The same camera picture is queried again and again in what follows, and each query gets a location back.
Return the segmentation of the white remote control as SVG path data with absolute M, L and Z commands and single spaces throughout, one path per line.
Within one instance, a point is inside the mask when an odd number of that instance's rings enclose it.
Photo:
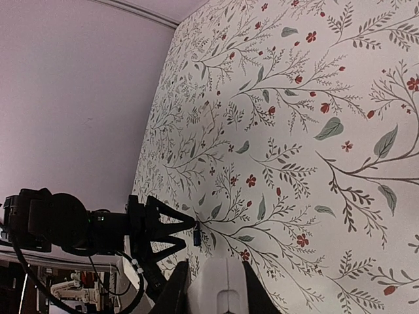
M 191 314 L 248 313 L 246 274 L 235 258 L 209 258 L 187 289 Z

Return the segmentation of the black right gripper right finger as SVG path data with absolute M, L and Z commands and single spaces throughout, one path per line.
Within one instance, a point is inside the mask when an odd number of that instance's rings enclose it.
M 243 261 L 242 265 L 246 275 L 249 314 L 280 314 L 249 262 Z

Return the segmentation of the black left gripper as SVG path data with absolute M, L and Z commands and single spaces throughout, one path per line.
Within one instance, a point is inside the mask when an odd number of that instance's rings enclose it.
M 173 218 L 177 222 L 163 223 L 161 216 Z M 194 218 L 180 213 L 154 196 L 148 196 L 140 203 L 136 195 L 128 196 L 125 213 L 113 213 L 106 209 L 90 212 L 90 256 L 113 256 L 124 251 L 125 237 L 130 244 L 132 258 L 157 263 L 186 248 L 184 239 L 166 236 L 153 242 L 170 244 L 157 253 L 152 252 L 151 239 L 154 234 L 175 234 L 194 228 Z

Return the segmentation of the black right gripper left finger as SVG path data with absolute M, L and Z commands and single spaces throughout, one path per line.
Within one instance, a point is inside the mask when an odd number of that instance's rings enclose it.
M 187 290 L 191 284 L 189 260 L 179 262 L 162 294 L 153 307 L 155 314 L 185 314 L 187 313 Z

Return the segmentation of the black battery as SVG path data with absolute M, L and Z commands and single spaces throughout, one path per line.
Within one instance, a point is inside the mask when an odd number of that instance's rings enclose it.
M 195 247 L 201 246 L 201 235 L 199 229 L 193 230 L 193 245 Z

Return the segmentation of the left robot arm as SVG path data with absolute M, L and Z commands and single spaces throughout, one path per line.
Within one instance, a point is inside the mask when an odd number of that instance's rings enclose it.
M 195 227 L 196 221 L 153 196 L 140 203 L 130 195 L 124 213 L 89 211 L 66 193 L 47 188 L 22 189 L 3 204 L 6 239 L 14 236 L 21 249 L 49 253 L 53 245 L 76 256 L 115 255 L 125 243 L 144 262 L 158 262 L 185 248 L 176 234 Z

